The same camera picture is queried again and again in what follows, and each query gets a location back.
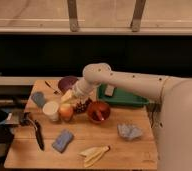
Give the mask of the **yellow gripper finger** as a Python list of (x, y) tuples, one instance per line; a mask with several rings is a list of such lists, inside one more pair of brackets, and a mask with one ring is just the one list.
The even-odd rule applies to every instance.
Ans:
[(72, 100), (74, 98), (73, 91), (69, 89), (62, 97), (60, 102), (61, 103), (67, 103), (68, 101)]

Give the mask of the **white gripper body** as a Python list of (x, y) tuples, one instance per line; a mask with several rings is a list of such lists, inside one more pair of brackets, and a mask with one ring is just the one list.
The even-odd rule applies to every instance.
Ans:
[(88, 96), (96, 86), (85, 79), (78, 80), (72, 87), (73, 96), (76, 98)]

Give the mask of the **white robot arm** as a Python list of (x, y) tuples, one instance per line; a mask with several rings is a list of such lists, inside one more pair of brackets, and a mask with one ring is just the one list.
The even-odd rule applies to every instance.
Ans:
[(192, 171), (192, 78), (118, 72), (106, 63), (89, 64), (61, 101), (85, 97), (100, 84), (160, 103), (157, 171)]

